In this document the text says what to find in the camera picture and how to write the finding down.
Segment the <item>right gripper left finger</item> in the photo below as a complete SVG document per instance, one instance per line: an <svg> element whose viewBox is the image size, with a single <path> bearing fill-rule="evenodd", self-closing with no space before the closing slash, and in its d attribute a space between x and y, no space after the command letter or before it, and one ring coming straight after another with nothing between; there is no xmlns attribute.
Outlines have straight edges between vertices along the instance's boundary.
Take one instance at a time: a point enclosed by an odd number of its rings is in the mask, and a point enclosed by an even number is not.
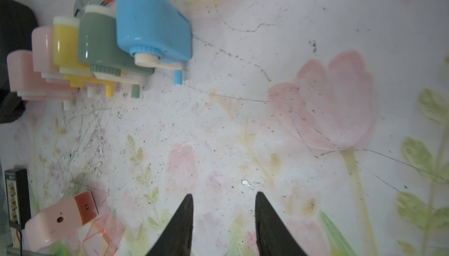
<svg viewBox="0 0 449 256"><path fill-rule="evenodd" d="M194 200L187 194L146 256L190 256Z"/></svg>

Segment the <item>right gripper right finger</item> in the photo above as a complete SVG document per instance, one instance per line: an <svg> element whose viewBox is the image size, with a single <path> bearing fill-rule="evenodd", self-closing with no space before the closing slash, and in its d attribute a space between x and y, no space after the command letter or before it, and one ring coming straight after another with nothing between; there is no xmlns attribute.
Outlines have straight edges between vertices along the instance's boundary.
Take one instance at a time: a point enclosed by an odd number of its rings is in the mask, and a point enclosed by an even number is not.
<svg viewBox="0 0 449 256"><path fill-rule="evenodd" d="M263 192L255 202L257 247L260 256L306 256Z"/></svg>

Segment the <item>pink transparent tray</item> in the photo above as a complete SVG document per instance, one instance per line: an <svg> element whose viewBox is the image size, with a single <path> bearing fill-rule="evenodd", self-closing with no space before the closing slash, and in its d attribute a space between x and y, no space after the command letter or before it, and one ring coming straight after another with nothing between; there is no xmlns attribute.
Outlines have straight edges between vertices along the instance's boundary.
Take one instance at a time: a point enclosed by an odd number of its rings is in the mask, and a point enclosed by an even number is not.
<svg viewBox="0 0 449 256"><path fill-rule="evenodd" d="M114 256L118 251L125 228L109 213L95 220L83 241L87 256Z"/></svg>

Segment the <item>pink pencil sharpener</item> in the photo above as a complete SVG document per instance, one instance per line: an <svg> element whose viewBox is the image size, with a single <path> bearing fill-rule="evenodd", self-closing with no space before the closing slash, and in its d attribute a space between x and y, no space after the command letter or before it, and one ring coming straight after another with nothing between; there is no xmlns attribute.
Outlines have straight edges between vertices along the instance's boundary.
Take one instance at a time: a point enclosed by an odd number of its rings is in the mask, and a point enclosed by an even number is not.
<svg viewBox="0 0 449 256"><path fill-rule="evenodd" d="M25 224L26 238L32 252L68 237L98 216L92 192L86 191L49 206Z"/></svg>
<svg viewBox="0 0 449 256"><path fill-rule="evenodd" d="M39 27L32 32L33 69L40 72L47 79L60 78L64 80L59 68L53 63L53 27ZM87 97L93 98L97 92L97 86L89 90Z"/></svg>
<svg viewBox="0 0 449 256"><path fill-rule="evenodd" d="M33 69L33 54L30 50L16 50L7 56L9 86L25 101L61 101L65 111L70 110L71 101L78 88L69 82L42 77Z"/></svg>

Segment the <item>blue pencil sharpener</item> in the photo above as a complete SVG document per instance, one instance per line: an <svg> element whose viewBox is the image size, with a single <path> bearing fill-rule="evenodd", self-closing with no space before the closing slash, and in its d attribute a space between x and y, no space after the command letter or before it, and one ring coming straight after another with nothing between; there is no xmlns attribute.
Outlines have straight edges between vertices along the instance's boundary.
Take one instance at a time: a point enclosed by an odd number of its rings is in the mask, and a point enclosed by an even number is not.
<svg viewBox="0 0 449 256"><path fill-rule="evenodd" d="M174 71L183 83L182 63L192 58L191 24L168 0L116 0L120 49L139 67Z"/></svg>

